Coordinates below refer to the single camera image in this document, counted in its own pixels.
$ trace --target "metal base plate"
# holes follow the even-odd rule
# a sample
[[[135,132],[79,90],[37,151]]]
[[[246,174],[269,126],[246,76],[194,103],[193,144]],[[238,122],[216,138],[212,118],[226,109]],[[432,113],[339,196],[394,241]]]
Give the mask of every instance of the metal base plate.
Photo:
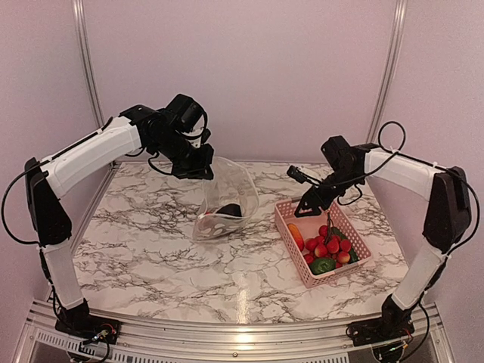
[[[411,321],[402,322],[399,327],[396,327],[390,334],[385,334],[385,336],[380,333],[381,326],[381,318],[356,321],[348,325],[346,335],[353,341],[354,346],[364,346],[366,344],[381,343],[386,340],[406,337],[408,335],[407,331],[410,334],[415,332]]]
[[[105,338],[107,342],[111,345],[116,344],[119,335],[119,326],[121,323],[119,320],[109,319],[109,318],[101,318],[99,316],[90,315],[89,316],[91,321],[91,325],[93,327],[92,331],[93,334],[100,333],[103,329],[108,329],[110,334]],[[61,333],[66,333],[69,335],[73,335],[75,337],[79,336],[79,332],[74,331],[68,328],[65,324],[62,324],[60,321],[55,322],[55,330],[60,331]]]

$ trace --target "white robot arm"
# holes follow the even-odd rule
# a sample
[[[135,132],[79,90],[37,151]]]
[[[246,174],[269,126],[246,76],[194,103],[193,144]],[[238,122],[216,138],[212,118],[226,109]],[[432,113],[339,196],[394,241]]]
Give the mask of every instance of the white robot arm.
[[[376,144],[350,146],[342,136],[326,141],[321,151],[334,172],[317,181],[295,166],[287,174],[312,187],[302,196],[295,216],[314,216],[365,179],[381,178],[407,188],[428,202],[423,243],[405,278],[382,306],[382,317],[349,325],[355,346],[378,343],[414,332],[410,314],[441,275],[448,254],[470,225],[470,200],[465,173],[422,162],[400,153],[389,154]]]
[[[192,135],[201,117],[204,118],[202,131]],[[70,254],[72,223],[59,200],[86,176],[138,149],[146,150],[153,158],[161,154],[167,157],[172,162],[170,175],[176,178],[213,178],[210,168],[213,149],[205,143],[210,135],[207,122],[206,112],[197,102],[177,95],[163,109],[131,107],[55,155],[27,161],[25,172],[19,176],[26,176],[27,203],[39,236],[42,269],[54,293],[56,329],[93,339],[109,326],[110,333],[104,338],[109,343],[116,342],[119,330],[118,321],[89,314]],[[7,232],[23,243],[11,234],[3,218],[5,198],[13,183],[4,195],[2,221]],[[60,306],[59,312],[55,303]]]

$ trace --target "white marble countertop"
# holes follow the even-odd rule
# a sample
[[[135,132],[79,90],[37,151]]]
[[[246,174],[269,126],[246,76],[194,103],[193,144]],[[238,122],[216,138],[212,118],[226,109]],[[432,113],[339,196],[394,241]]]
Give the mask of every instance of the white marble countertop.
[[[260,208],[248,226],[217,241],[191,240],[201,181],[124,163],[76,251],[82,292],[96,309],[182,321],[284,323],[379,312],[408,269],[371,190],[342,207],[374,259],[348,277],[306,289],[274,224],[276,201],[309,187],[286,163],[242,163]],[[306,166],[322,175],[325,165]]]

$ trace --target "clear plastic bag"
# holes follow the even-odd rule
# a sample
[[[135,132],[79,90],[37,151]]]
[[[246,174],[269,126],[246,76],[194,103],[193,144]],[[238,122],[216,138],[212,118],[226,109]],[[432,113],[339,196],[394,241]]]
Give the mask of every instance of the clear plastic bag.
[[[214,157],[212,170],[213,180],[203,181],[204,199],[194,226],[194,240],[217,238],[239,230],[259,208],[259,195],[247,169],[223,157]],[[218,213],[229,205],[240,206],[241,216]]]

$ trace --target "pink basket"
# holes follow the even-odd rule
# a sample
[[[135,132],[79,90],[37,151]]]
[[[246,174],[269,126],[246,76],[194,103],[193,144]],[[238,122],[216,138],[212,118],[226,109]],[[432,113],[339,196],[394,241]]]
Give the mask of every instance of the pink basket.
[[[306,240],[318,235],[319,227],[327,224],[327,216],[326,213],[322,213],[320,216],[296,218],[294,216],[294,211],[296,210],[299,201],[300,199],[293,199],[277,202],[275,204],[275,225],[278,228],[279,233],[281,233],[287,250],[296,264],[299,276],[301,276],[301,279],[307,288],[327,284],[332,280],[352,274],[357,271],[361,265],[371,259],[370,249],[366,246],[359,233],[353,228],[351,222],[341,211],[340,207],[336,203],[333,203],[331,204],[329,211],[334,226],[338,227],[348,237],[353,245],[353,249],[358,255],[359,261],[326,272],[325,274],[313,275],[308,264],[304,260],[303,253],[297,248],[296,241],[289,232],[287,225],[289,223],[295,224],[299,229],[299,232],[301,232],[304,240]]]

